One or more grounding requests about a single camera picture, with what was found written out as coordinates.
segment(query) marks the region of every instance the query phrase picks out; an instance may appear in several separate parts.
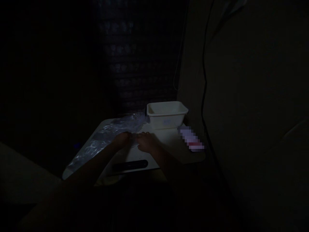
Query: hand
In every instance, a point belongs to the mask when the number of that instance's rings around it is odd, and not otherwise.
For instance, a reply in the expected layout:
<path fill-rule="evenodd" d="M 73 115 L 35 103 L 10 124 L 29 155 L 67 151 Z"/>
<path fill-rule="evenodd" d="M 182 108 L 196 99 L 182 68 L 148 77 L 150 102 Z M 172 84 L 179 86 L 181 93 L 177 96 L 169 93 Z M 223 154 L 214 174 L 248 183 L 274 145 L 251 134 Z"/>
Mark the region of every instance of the hand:
<path fill-rule="evenodd" d="M 154 138 L 149 132 L 142 132 L 141 134 L 138 134 L 136 137 L 136 141 L 139 144 L 137 148 L 147 153 L 152 153 L 160 148 L 160 146 L 157 144 L 157 142 L 154 140 Z"/>
<path fill-rule="evenodd" d="M 112 141 L 112 144 L 116 145 L 120 150 L 129 142 L 131 135 L 132 134 L 127 131 L 122 132 L 116 135 L 116 137 Z"/>

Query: white plastic container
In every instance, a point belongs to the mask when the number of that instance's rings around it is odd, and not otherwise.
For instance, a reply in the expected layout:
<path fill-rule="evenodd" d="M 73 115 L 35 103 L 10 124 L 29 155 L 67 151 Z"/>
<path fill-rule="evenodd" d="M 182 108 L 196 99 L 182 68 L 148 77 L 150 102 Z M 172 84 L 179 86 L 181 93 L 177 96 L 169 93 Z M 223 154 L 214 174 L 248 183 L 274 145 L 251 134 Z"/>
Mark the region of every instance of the white plastic container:
<path fill-rule="evenodd" d="M 147 104 L 147 114 L 153 129 L 176 128 L 182 125 L 188 109 L 179 101 Z"/>

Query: black wire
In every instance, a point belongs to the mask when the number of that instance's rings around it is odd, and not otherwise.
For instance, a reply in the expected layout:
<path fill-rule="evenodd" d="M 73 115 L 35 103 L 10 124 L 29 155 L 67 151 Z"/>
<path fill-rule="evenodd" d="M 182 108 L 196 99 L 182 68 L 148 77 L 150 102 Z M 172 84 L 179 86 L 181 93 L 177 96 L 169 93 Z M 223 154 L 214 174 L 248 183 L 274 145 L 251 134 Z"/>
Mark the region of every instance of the black wire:
<path fill-rule="evenodd" d="M 229 192 L 230 196 L 232 197 L 232 192 L 229 188 L 229 184 L 223 174 L 223 171 L 221 169 L 221 166 L 220 166 L 220 163 L 218 161 L 218 158 L 216 156 L 216 153 L 213 149 L 213 146 L 212 146 L 212 143 L 211 143 L 211 140 L 210 140 L 210 137 L 209 137 L 209 133 L 208 133 L 208 130 L 207 130 L 207 126 L 206 126 L 206 123 L 205 123 L 205 120 L 204 120 L 204 116 L 203 116 L 203 109 L 204 109 L 204 102 L 205 102 L 205 95 L 206 95 L 206 90 L 207 90 L 207 78 L 206 78 L 206 69 L 205 69 L 205 45 L 206 45 L 206 34 L 207 34 L 207 28 L 208 28 L 208 22 L 209 22 L 209 18 L 210 18 L 210 14 L 211 14 L 211 10 L 212 10 L 212 7 L 213 7 L 213 4 L 214 4 L 215 0 L 212 1 L 211 5 L 210 5 L 210 10 L 209 10 L 209 14 L 208 14 L 208 19 L 207 19 L 207 22 L 206 22 L 206 28 L 205 28 L 205 35 L 204 35 L 204 45 L 203 45 L 203 56 L 202 56 L 202 62 L 203 62 L 203 73 L 204 73 L 204 79 L 205 79 L 205 87 L 204 87 L 204 93 L 203 93 L 203 97 L 202 97 L 202 106 L 201 106 L 201 116 L 202 116 L 202 122 L 203 122 L 203 126 L 204 126 L 204 132 L 206 133 L 206 139 L 207 139 L 207 142 L 208 142 L 208 147 L 212 153 L 212 156 L 213 156 L 213 159 L 214 159 L 214 162 L 215 162 L 215 165 L 217 167 L 217 170 L 219 172 L 219 175 L 223 181 L 223 184 L 226 188 L 226 190 Z"/>

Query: person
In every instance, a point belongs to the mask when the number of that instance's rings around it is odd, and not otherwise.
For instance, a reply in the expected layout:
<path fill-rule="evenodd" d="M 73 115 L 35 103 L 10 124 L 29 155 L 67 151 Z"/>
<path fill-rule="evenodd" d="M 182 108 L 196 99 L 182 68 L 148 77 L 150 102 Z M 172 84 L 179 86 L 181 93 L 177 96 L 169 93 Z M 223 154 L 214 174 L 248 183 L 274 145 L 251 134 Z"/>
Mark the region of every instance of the person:
<path fill-rule="evenodd" d="M 113 155 L 128 144 L 130 136 L 129 132 L 117 135 L 94 158 L 64 180 L 49 197 L 37 204 L 19 222 L 17 230 L 70 230 L 68 225 L 72 223 L 68 221 L 68 215 L 74 214 L 74 206 L 94 188 L 103 169 Z M 139 150 L 152 155 L 176 195 L 179 210 L 175 223 L 178 230 L 241 230 L 238 219 L 216 192 L 164 150 L 149 132 L 138 134 L 136 140 Z"/>

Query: cable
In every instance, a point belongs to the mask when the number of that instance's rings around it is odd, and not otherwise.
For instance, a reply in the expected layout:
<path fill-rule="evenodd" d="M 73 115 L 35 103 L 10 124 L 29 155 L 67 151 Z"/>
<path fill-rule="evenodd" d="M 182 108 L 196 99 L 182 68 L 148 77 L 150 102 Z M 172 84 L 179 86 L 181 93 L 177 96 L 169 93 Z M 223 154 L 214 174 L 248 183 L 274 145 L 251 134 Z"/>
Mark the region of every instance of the cable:
<path fill-rule="evenodd" d="M 215 165 L 217 167 L 217 170 L 219 172 L 219 175 L 220 175 L 221 179 L 224 182 L 224 186 L 225 186 L 226 190 L 230 193 L 231 196 L 233 196 L 232 192 L 231 192 L 231 190 L 229 188 L 229 184 L 228 184 L 228 182 L 227 182 L 227 180 L 226 180 L 226 178 L 225 178 L 225 176 L 223 174 L 223 171 L 221 169 L 221 166 L 220 166 L 220 163 L 219 163 L 218 158 L 216 156 L 216 153 L 215 153 L 215 151 L 213 149 L 213 146 L 212 146 L 212 143 L 211 143 L 211 140 L 210 140 L 210 137 L 209 137 L 209 133 L 208 133 L 208 130 L 207 130 L 207 126 L 206 126 L 206 123 L 205 123 L 205 120 L 204 120 L 204 116 L 203 116 L 204 102 L 205 102 L 205 96 L 206 96 L 206 90 L 207 90 L 207 78 L 206 78 L 205 58 L 204 58 L 205 57 L 206 34 L 207 34 L 209 18 L 210 18 L 210 14 L 211 14 L 211 10 L 212 10 L 214 2 L 215 2 L 215 0 L 213 0 L 211 5 L 210 5 L 210 10 L 209 10 L 208 19 L 207 19 L 207 22 L 206 22 L 205 34 L 204 34 L 202 64 L 203 64 L 203 74 L 204 74 L 204 79 L 205 79 L 205 87 L 204 87 L 204 93 L 203 93 L 203 97 L 202 97 L 201 116 L 202 116 L 202 122 L 203 122 L 203 126 L 204 126 L 204 132 L 206 133 L 206 139 L 207 139 L 207 142 L 208 142 L 208 146 L 209 146 L 209 148 L 211 150 L 211 153 L 212 153 Z"/>
<path fill-rule="evenodd" d="M 225 187 L 225 190 L 228 192 L 228 197 L 229 197 L 229 200 L 230 200 L 230 203 L 231 203 L 231 206 L 234 208 L 234 210 L 237 210 L 237 213 L 239 215 L 239 219 L 242 221 L 242 213 L 239 209 L 239 206 L 237 205 L 236 201 L 235 201 L 235 198 L 233 197 L 233 194 L 232 194 L 232 191 L 229 187 L 229 184 L 223 174 L 223 171 L 221 169 L 221 166 L 220 166 L 220 163 L 218 161 L 218 158 L 216 156 L 216 153 L 213 149 L 213 146 L 212 146 L 212 143 L 211 143 L 211 140 L 210 140 L 210 137 L 209 137 L 209 134 L 208 134 L 208 130 L 207 130 L 207 126 L 206 126 L 206 123 L 205 123 L 205 120 L 204 120 L 204 116 L 203 116 L 203 109 L 204 109 L 204 102 L 205 102 L 205 96 L 206 96 L 206 90 L 207 90 L 207 78 L 206 78 L 206 68 L 205 68 L 205 45 L 206 45 L 206 34 L 207 34 L 207 28 L 208 28 L 208 22 L 209 22 L 209 18 L 210 18 L 210 14 L 211 14 L 211 10 L 212 10 L 212 7 L 213 7 L 213 4 L 214 4 L 214 1 L 212 1 L 211 5 L 210 5 L 210 10 L 209 10 L 209 14 L 208 14 L 208 19 L 207 19 L 207 22 L 206 22 L 206 28 L 205 28 L 205 34 L 204 34 L 204 45 L 203 45 L 203 55 L 202 55 L 202 63 L 203 63 L 203 74 L 204 74 L 204 79 L 205 79 L 205 87 L 204 87 L 204 93 L 203 93 L 203 97 L 202 97 L 202 106 L 201 106 L 201 116 L 202 116 L 202 122 L 203 122 L 203 126 L 204 126 L 204 132 L 206 133 L 206 140 L 208 142 L 208 146 L 211 150 L 211 153 L 212 153 L 212 157 L 214 159 L 214 162 L 215 162 L 215 165 L 217 167 L 217 170 L 219 172 L 219 175 L 220 175 L 220 178 L 222 179 L 223 181 L 223 185 Z"/>

